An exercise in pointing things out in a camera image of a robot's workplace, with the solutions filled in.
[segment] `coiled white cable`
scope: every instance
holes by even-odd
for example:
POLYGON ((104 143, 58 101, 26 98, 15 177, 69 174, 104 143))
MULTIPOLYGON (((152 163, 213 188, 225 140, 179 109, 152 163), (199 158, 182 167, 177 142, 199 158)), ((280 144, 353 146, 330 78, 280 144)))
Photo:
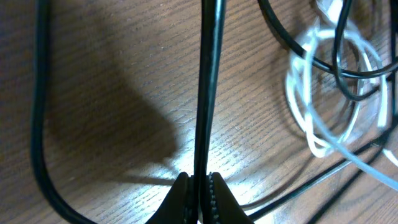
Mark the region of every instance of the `coiled white cable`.
MULTIPOLYGON (((337 23, 338 23, 338 18, 341 12, 341 8, 343 7, 343 0, 316 0, 316 4, 317 4, 317 8, 318 11, 320 13, 320 16, 322 17, 322 19, 331 27, 336 27, 337 23)), ((356 25, 350 20, 348 19, 346 22, 346 29, 353 31, 357 34, 360 34, 359 29, 356 27, 356 25)), ((366 67, 369 68, 369 60, 366 56, 363 55, 362 57, 363 59, 365 59, 365 63, 366 63, 366 67)), ((378 67, 381 67, 381 61, 377 60, 378 63, 378 67)), ((375 84, 375 79, 371 79, 371 83, 375 84)), ((385 91, 385 96, 387 95, 387 88, 386 89, 382 89, 382 91, 385 91)), ((381 108, 382 109, 382 114, 383 116, 379 116, 378 122, 377 122, 377 126, 379 129, 385 129, 386 128, 386 124, 387 124, 387 97, 384 97, 382 99, 382 105, 385 105, 385 107, 381 108)), ((398 159, 396 158, 396 156, 387 149, 383 149, 383 154, 395 165, 398 167, 398 159)))
MULTIPOLYGON (((307 51, 305 54, 305 58, 298 59, 294 55, 291 57, 291 65, 292 68, 286 77, 286 90, 287 90, 287 98, 289 101, 290 108, 299 123, 302 130, 306 133, 308 145, 310 146, 311 151, 317 157, 325 157, 330 155, 334 148, 339 150, 342 155, 345 156, 348 160, 351 160, 354 164, 356 164, 360 169, 367 172, 369 175, 375 177, 377 180, 385 183, 386 185, 392 187, 395 190, 398 190, 398 182, 389 178, 388 176, 382 174, 376 169, 365 164, 360 158, 350 153, 343 145, 340 143, 344 141, 349 133, 352 131, 353 123, 358 116, 358 112, 354 113, 354 116, 351 117, 350 124, 346 131, 337 139, 333 136, 333 134, 328 130, 325 126, 317 112, 312 106, 311 101, 311 69, 312 69, 312 58, 315 54, 315 49, 318 45, 319 40, 325 40, 334 38, 335 31, 333 29, 320 29, 319 25, 315 25, 311 27, 306 34, 304 35, 304 40, 301 39, 302 47, 307 51), (299 79, 299 73, 303 71, 303 80, 299 79), (302 100, 302 103, 305 107, 305 117, 303 118, 299 108, 297 106, 297 102, 295 102, 294 98, 294 90, 296 90, 302 100), (313 134, 313 124, 312 121, 318 126, 322 135, 325 137, 325 140, 317 138, 313 134), (323 148, 318 149, 315 147, 315 142, 323 148)), ((378 67, 381 66, 381 60, 377 54, 377 52, 373 49, 373 47, 365 40, 360 38, 360 36, 352 31, 345 31, 344 37, 347 38, 350 42, 352 42, 359 50, 361 56, 361 63, 366 65, 366 70, 371 70, 369 59, 367 58, 365 49, 369 51, 369 53, 376 59, 376 64, 378 67)), ((381 92, 380 92, 380 110, 379 116, 377 120, 377 126, 380 128, 384 128, 387 122, 387 82, 386 77, 379 77, 381 83, 381 92)), ((358 80, 359 87, 358 92, 363 91, 363 83, 366 80, 358 80)))

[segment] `wooden table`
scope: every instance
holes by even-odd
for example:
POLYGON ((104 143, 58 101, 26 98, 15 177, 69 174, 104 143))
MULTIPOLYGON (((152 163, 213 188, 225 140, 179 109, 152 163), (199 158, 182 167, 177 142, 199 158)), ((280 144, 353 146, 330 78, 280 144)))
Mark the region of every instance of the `wooden table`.
MULTIPOLYGON (((193 173, 201 3, 52 2, 52 180, 96 222, 144 223, 178 173, 193 173)), ((308 1, 271 4, 292 35, 316 16, 308 1)), ((355 8, 387 64, 388 1, 376 4, 380 16, 371 15, 371 1, 355 8)), ((38 191, 29 161, 34 17, 34 1, 0 2, 0 223, 65 223, 38 191)), ((221 173, 239 203, 293 189, 340 158, 312 158, 284 96, 288 55, 257 1, 228 1, 208 170, 221 173)), ((318 96, 320 113, 340 98, 337 90, 318 96)), ((397 179, 384 157, 375 166, 397 179)), ((349 166, 258 223, 305 223, 356 171, 349 166)), ((397 203, 395 191, 364 175, 322 223, 397 223, 397 203)))

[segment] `black wire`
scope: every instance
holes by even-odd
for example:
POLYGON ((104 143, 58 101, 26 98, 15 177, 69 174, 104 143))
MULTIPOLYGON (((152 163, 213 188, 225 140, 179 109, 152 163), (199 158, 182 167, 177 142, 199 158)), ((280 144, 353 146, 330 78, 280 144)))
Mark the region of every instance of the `black wire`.
MULTIPOLYGON (((371 165, 381 154, 383 148, 381 147, 373 156, 368 160, 367 164, 371 165)), ((332 196, 327 203, 325 203, 321 209, 318 210, 318 212, 308 221, 307 224, 315 224, 317 221, 321 219, 321 217, 326 213, 326 211, 334 204, 336 203, 341 196, 343 196, 347 190, 352 186, 352 184, 360 177, 363 175, 364 172, 362 170, 357 171, 341 188, 339 191, 337 191, 334 196, 332 196)))
MULTIPOLYGON (((362 147, 360 147, 359 149, 355 150, 354 154, 358 156, 358 155, 362 154, 363 152, 367 151, 372 145, 380 144, 381 142, 385 142, 386 139, 388 139, 388 137, 389 137, 391 131, 394 129, 394 127, 391 127, 387 131, 384 131, 378 138, 376 138, 372 141, 369 141, 367 144, 365 144, 362 147)), ((332 176, 336 172, 340 171, 342 168, 346 167, 350 163, 351 163, 351 161, 347 161, 346 159, 342 159, 342 160, 336 162, 331 167, 329 167, 326 170, 322 171, 321 173, 317 174, 315 177, 312 177, 310 180, 308 180, 305 183, 303 183, 302 185, 298 186, 296 189, 287 193, 283 197, 271 202, 269 205, 265 206, 264 208, 249 215, 249 218, 253 221, 258 220, 259 218, 263 217, 264 215, 267 215, 271 211, 279 208, 281 205, 288 202, 289 200, 296 198, 299 195, 302 195, 304 192, 311 189, 313 186, 319 184, 320 182, 324 181, 325 179, 332 176)))
POLYGON ((197 126, 195 133, 195 204, 205 203, 205 178, 209 154, 211 124, 215 107, 218 67, 223 40, 225 0, 202 0, 201 46, 197 126))
POLYGON ((335 79, 336 79, 336 85, 337 87, 341 90, 341 92, 345 95, 345 97, 349 100, 353 101, 361 101, 365 100, 369 96, 371 96, 373 93, 378 91, 378 88, 373 88, 369 92, 365 93, 364 95, 355 95, 352 94, 348 90, 348 85, 346 82, 341 78, 341 48, 340 45, 343 40, 343 34, 344 34, 344 29, 346 26, 347 18, 348 18, 348 13, 349 9, 352 5, 352 0, 347 0, 343 3, 343 7, 341 8, 341 13, 338 19, 337 27, 336 27, 336 32, 335 32, 335 40, 333 42, 333 70, 335 79))
MULTIPOLYGON (((393 130, 397 127, 398 125, 398 117, 395 116, 393 117, 393 122, 390 128, 388 128, 387 130, 385 130, 383 132, 382 135, 380 135, 377 139, 375 139, 374 141, 372 141, 372 144, 376 144, 380 146, 380 149, 377 151, 377 153, 375 153, 375 155, 372 156, 372 158, 370 158, 370 160, 368 160, 368 164, 371 165, 376 159, 377 157, 381 154, 382 150, 384 149, 384 146, 387 144, 391 133, 393 132, 393 130)), ((345 185, 343 185, 339 191, 336 192, 336 194, 334 194, 334 196, 332 196, 332 198, 329 199, 329 201, 327 201, 327 203, 325 203, 322 208, 320 208, 318 210, 318 212, 316 214, 314 214, 314 216, 310 219, 310 221, 308 221, 308 224, 314 224, 317 221, 319 221, 321 219, 321 217, 327 212, 327 210, 329 210, 329 208, 332 207, 332 205, 334 203, 336 203, 339 198, 341 198, 341 196, 343 196, 345 194, 345 192, 350 188, 350 186, 358 179, 358 177, 360 177, 364 172, 362 170, 357 171, 357 173, 355 173, 355 175, 353 175, 350 180, 348 180, 345 185)))
MULTIPOLYGON (((34 104, 32 113, 32 132, 31 132, 31 161, 34 170, 34 176, 39 185, 39 189, 42 191, 44 197, 48 200, 49 204, 54 208, 58 214, 70 223, 94 223, 87 219, 83 215, 76 212, 66 201, 61 198, 57 193, 53 183, 45 166, 44 152, 43 152, 43 121, 44 121, 44 109, 45 109, 45 94, 46 94, 46 81, 48 74, 48 42, 49 42, 49 0, 37 0, 36 5, 36 30, 35 30, 35 49, 34 49, 34 72, 35 72, 35 92, 34 92, 34 104)), ((302 56, 304 49, 296 43, 287 31, 283 28, 282 24, 277 20, 271 5, 267 0, 259 0, 260 6, 263 12, 270 19, 271 24, 278 30, 279 35, 285 40, 287 45, 292 48, 296 54, 302 56)), ((208 143, 210 140, 210 129, 211 121, 213 117, 214 102, 215 102, 215 91, 216 91, 216 78, 218 73, 218 64, 220 61, 221 52, 221 39, 224 22, 224 9, 225 1, 217 0, 216 2, 210 0, 202 0, 203 10, 202 19, 207 18, 209 15, 205 13, 205 9, 209 9, 212 12, 212 18, 202 22, 202 40, 201 40, 201 65, 200 65, 200 87, 199 87, 199 99, 198 99, 198 119, 197 119, 197 139, 195 143, 195 178, 196 186, 204 184, 203 177, 206 175, 206 163, 208 157, 208 143)), ((376 71, 371 72, 353 72, 353 71, 342 71, 342 76, 346 78, 372 78, 383 75, 387 72, 391 72, 398 67, 398 64, 394 59, 394 62, 390 65, 376 71)), ((314 66, 332 73, 331 66, 319 59, 314 59, 314 66)), ((398 117, 393 117, 393 123, 397 124, 398 117)), ((355 153, 360 154, 367 150, 375 142, 379 142, 380 139, 384 139, 386 142, 392 131, 385 131, 379 138, 369 142, 362 148, 358 149, 355 153)), ((256 220, 271 210, 281 206, 288 200, 297 197, 304 193, 309 188, 325 180, 335 172, 338 172, 350 162, 341 160, 335 165, 331 166, 322 173, 316 175, 300 187, 296 188, 292 192, 283 196, 282 198, 272 202, 265 208, 253 213, 249 217, 256 220)))
MULTIPOLYGON (((289 46, 298 56, 303 57, 305 50, 298 44, 286 31, 283 25, 278 20, 275 12, 272 10, 271 4, 268 0, 258 0, 261 11, 267 17, 267 20, 270 22, 271 26, 275 31, 279 34, 282 40, 289 46)), ((321 61, 320 59, 314 57, 313 59, 313 66, 323 70, 324 72, 328 72, 330 74, 334 73, 332 66, 321 61)), ((356 78, 356 79, 364 79, 364 78, 376 78, 381 75, 385 75, 393 70, 398 68, 398 60, 394 58, 392 63, 389 65, 379 69, 373 70, 369 72, 355 72, 349 70, 342 70, 341 74, 344 78, 356 78)))
POLYGON ((35 23, 35 49, 34 49, 34 73, 35 90, 32 113, 31 149, 34 176, 39 189, 58 214, 70 223, 91 224, 93 221, 76 212, 66 201, 61 198, 55 189, 47 168, 45 166, 43 152, 43 121, 45 109, 46 81, 49 64, 49 0, 36 1, 35 23))

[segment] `wood grain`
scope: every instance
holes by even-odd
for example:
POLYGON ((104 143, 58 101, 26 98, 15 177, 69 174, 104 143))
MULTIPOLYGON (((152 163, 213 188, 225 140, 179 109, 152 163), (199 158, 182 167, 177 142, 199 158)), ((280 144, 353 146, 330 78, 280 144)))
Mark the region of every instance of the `wood grain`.
MULTIPOLYGON (((144 223, 178 173, 193 173, 200 1, 52 2, 45 116, 52 180, 73 208, 98 223, 144 223)), ((316 16, 308 1, 271 4, 292 35, 316 16)), ((388 1, 377 4, 376 16, 371 1, 356 4, 354 20, 387 64, 388 1)), ((1 1, 0 223, 65 223, 30 167, 33 36, 34 2, 1 1)), ((330 60, 330 42, 322 49, 330 60)), ((239 203, 293 189, 340 158, 311 157, 285 101, 288 55, 257 1, 228 1, 208 169, 221 173, 239 203)), ((328 88, 318 81, 315 105, 334 121, 330 110, 342 95, 330 76, 320 80, 328 88)), ((376 167, 397 179, 385 158, 376 167)), ((305 223, 355 171, 349 166, 258 223, 305 223)), ((397 203, 393 190, 364 175, 322 223, 397 223, 397 203)))

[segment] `tangled cable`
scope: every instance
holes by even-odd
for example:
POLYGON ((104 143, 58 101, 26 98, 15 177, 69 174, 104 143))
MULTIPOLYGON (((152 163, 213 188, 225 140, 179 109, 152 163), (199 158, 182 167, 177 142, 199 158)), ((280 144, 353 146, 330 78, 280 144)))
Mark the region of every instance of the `tangled cable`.
MULTIPOLYGON (((381 181, 382 183, 390 186, 391 188, 398 190, 397 181, 389 178, 388 176, 382 174, 371 166, 365 164, 360 158, 349 152, 349 150, 347 150, 343 146, 344 143, 347 143, 346 140, 353 132, 354 125, 357 122, 361 104, 363 103, 362 101, 369 98, 374 93, 379 93, 377 127, 380 131, 386 129, 388 95, 386 75, 381 75, 378 77, 380 83, 378 87, 374 87, 376 84, 375 78, 359 79, 356 95, 349 92, 347 84, 341 78, 340 44, 342 38, 344 37, 346 40, 350 41, 358 50, 359 67, 361 72, 370 72, 373 70, 366 51, 373 56, 378 69, 382 68, 380 56, 377 54, 376 49, 374 49, 374 47, 368 41, 364 40, 361 37, 358 28, 356 28, 356 26, 348 20, 348 11, 349 6, 351 5, 351 1, 347 1, 346 3, 342 4, 343 7, 341 8, 340 19, 338 20, 338 22, 334 18, 330 17, 330 10, 327 10, 327 8, 322 5, 322 2, 317 1, 317 4, 320 8, 323 18, 326 18, 329 26, 337 25, 337 27, 336 29, 331 27, 321 27, 319 18, 316 18, 314 25, 312 25, 308 30, 306 30, 296 39, 297 43, 300 44, 306 52, 304 54, 304 58, 297 55, 293 50, 290 53, 291 68, 288 71, 285 79, 285 90, 287 93, 287 101, 289 103, 292 114, 296 119, 298 125, 300 126, 301 130, 305 133, 308 146, 314 156, 326 157, 335 150, 338 150, 342 153, 342 155, 344 155, 346 159, 356 164, 360 169, 373 176, 377 180, 381 181), (346 21, 349 26, 347 29, 342 29, 344 28, 346 21), (335 39, 333 45, 333 68, 335 69, 334 75, 336 84, 341 92, 345 95, 345 97, 347 97, 347 99, 356 101, 353 113, 351 115, 351 119, 349 120, 346 129, 338 137, 334 136, 331 133, 331 131, 326 127, 326 125, 312 106, 311 84, 313 58, 315 56, 315 51, 318 47, 319 42, 327 39, 335 39), (369 90, 367 93, 364 93, 367 86, 370 87, 371 90, 369 90), (295 98, 295 92, 298 93, 298 95, 300 96, 300 101, 304 105, 304 115, 302 115, 299 110, 299 104, 297 103, 297 100, 295 98), (313 122, 315 122, 316 126, 319 128, 322 136, 325 139, 321 139, 314 134, 313 122)), ((336 5, 338 7, 338 4, 335 4, 334 8, 330 9, 336 10, 336 5)), ((391 151, 384 149, 383 153, 391 162, 398 166, 398 161, 391 151)))

